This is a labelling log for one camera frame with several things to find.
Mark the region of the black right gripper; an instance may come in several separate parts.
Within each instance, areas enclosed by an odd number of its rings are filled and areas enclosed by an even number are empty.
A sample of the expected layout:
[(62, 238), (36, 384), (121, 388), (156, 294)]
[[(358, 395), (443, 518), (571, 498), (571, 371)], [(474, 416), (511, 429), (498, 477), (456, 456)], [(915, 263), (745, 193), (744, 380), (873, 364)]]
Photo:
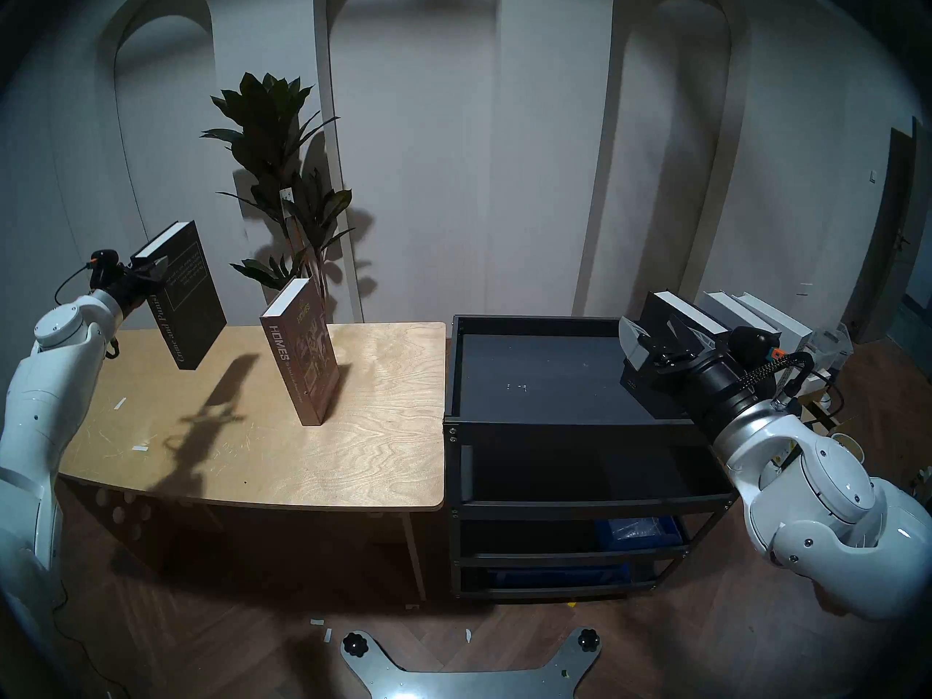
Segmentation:
[(658, 348), (622, 317), (619, 341), (628, 363), (651, 362), (651, 386), (671, 396), (709, 443), (762, 401), (776, 399), (777, 410), (785, 410), (810, 375), (809, 351), (782, 352), (778, 333), (750, 326), (722, 333), (698, 351)]

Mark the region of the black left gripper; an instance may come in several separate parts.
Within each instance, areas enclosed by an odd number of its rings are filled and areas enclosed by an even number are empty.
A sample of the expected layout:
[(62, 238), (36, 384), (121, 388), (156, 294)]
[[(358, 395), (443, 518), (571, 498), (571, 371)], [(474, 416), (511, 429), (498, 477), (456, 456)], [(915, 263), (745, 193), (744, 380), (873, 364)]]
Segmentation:
[(103, 292), (113, 298), (125, 320), (148, 298), (156, 296), (158, 284), (166, 283), (169, 266), (166, 255), (138, 255), (125, 265), (115, 250), (95, 251), (88, 260), (90, 293)]

